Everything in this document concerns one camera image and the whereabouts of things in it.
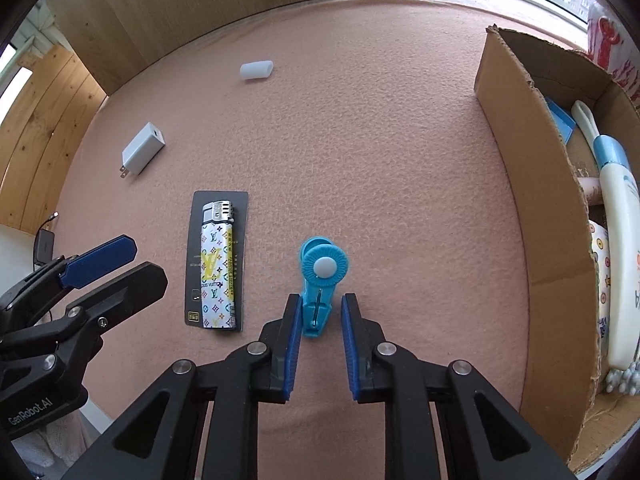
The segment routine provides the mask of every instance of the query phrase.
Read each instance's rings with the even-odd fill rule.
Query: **lighter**
[[[200,298],[204,328],[236,328],[233,221],[233,208],[227,200],[202,207]]]

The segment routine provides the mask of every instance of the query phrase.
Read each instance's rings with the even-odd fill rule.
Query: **blue clothespin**
[[[302,288],[302,335],[321,335],[329,314],[335,286],[347,274],[349,259],[328,238],[309,238],[300,248]]]

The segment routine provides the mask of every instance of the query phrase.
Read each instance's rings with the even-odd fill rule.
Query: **blue plastic item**
[[[300,351],[300,338],[302,337],[302,298],[296,307],[296,316],[293,320],[293,329],[289,335],[289,345],[284,360],[284,394],[289,400],[296,380],[296,367],[298,366],[298,352]]]
[[[77,256],[60,274],[62,286],[83,288],[120,267],[131,263],[138,248],[133,238],[120,235]]]
[[[331,314],[335,286],[347,274],[349,259],[328,238],[309,238],[300,248],[302,335],[318,337]]]
[[[631,171],[625,149],[613,137],[599,135],[593,139],[593,154],[599,170],[607,164],[619,164]]]
[[[575,128],[574,118],[571,117],[567,112],[562,110],[555,102],[553,102],[548,97],[545,97],[546,105],[549,107],[549,111],[551,112],[551,116],[554,118],[556,122],[556,126],[558,127],[558,131],[562,136],[562,142],[567,144],[569,142],[569,138],[571,137],[571,133]]]
[[[353,328],[351,327],[349,306],[347,305],[347,298],[345,296],[342,297],[340,317],[342,319],[342,340],[344,342],[344,355],[347,359],[349,389],[351,390],[353,400],[358,400],[360,397],[360,383],[358,382],[360,367],[358,366],[358,352],[356,351],[356,342],[353,337]]]

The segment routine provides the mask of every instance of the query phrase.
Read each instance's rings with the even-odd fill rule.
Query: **pink felt mat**
[[[402,0],[286,9],[196,40],[112,96],[68,174],[56,254],[126,233],[136,262],[163,266],[169,287],[106,334],[86,373],[92,399],[117,416],[176,359],[220,360],[257,338],[300,291],[300,244],[322,235],[351,261],[337,295],[355,292],[363,314],[421,359],[469,359],[518,406],[524,251],[473,92],[484,28],[494,22],[527,30]],[[274,61],[271,77],[240,81],[241,63],[261,59]],[[147,121],[167,146],[139,177],[122,180],[121,152]],[[237,335],[183,322],[198,189],[250,194]],[[319,340],[302,341],[291,402],[260,407],[260,477],[381,479],[383,461],[383,407],[351,400],[334,312]]]

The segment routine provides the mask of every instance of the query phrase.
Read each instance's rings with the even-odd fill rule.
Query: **white cloth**
[[[91,445],[91,438],[76,411],[16,438],[13,444],[32,472],[58,480]]]

